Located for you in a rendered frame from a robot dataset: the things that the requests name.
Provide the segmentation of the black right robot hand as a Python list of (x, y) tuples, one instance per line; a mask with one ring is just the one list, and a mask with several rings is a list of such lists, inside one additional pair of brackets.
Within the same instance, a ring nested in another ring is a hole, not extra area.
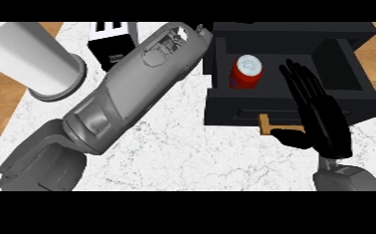
[(322, 83), (306, 66), (287, 60), (279, 70), (297, 102), (304, 130), (275, 128), (271, 134), (287, 146), (302, 149), (313, 147), (325, 158), (350, 158), (352, 131), (335, 98), (327, 94)]

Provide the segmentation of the dark grey drawer front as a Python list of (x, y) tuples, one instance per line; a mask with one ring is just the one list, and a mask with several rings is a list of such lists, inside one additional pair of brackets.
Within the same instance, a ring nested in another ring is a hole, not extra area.
[[(376, 91), (328, 90), (327, 93), (335, 98), (350, 125), (376, 117)], [(206, 125), (259, 126), (260, 114), (269, 115), (275, 125), (302, 125), (290, 90), (207, 90)]]

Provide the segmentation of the red can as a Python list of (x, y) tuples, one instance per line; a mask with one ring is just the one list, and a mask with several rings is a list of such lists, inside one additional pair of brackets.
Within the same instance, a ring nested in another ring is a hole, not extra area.
[(229, 87), (232, 89), (254, 89), (262, 80), (265, 68), (253, 55), (243, 55), (232, 64)]

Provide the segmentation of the dark grey open drawer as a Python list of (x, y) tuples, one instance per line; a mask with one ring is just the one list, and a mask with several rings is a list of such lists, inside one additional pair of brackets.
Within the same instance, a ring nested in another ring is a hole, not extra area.
[(213, 86), (229, 88), (234, 61), (253, 55), (265, 73), (257, 89), (278, 89), (287, 94), (287, 85), (278, 66), (290, 59), (304, 65), (318, 76), (327, 90), (372, 91), (350, 41), (344, 38), (310, 36), (222, 36), (213, 42)]

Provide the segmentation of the dark grey cabinet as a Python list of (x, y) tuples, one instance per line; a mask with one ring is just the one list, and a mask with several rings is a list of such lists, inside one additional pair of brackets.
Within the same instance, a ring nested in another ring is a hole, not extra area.
[(371, 22), (215, 22), (216, 31), (328, 33), (350, 40), (355, 50), (376, 36)]

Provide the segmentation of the black box with white label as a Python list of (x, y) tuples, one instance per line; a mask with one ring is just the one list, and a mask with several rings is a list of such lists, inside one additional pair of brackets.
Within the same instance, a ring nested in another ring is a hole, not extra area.
[(107, 72), (139, 46), (136, 22), (92, 22), (89, 49)]

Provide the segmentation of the white cylinder with grey rim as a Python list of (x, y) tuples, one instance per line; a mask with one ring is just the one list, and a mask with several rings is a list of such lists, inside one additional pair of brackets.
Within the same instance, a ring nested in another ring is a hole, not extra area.
[(66, 99), (88, 78), (88, 64), (39, 22), (0, 22), (0, 72), (43, 102)]

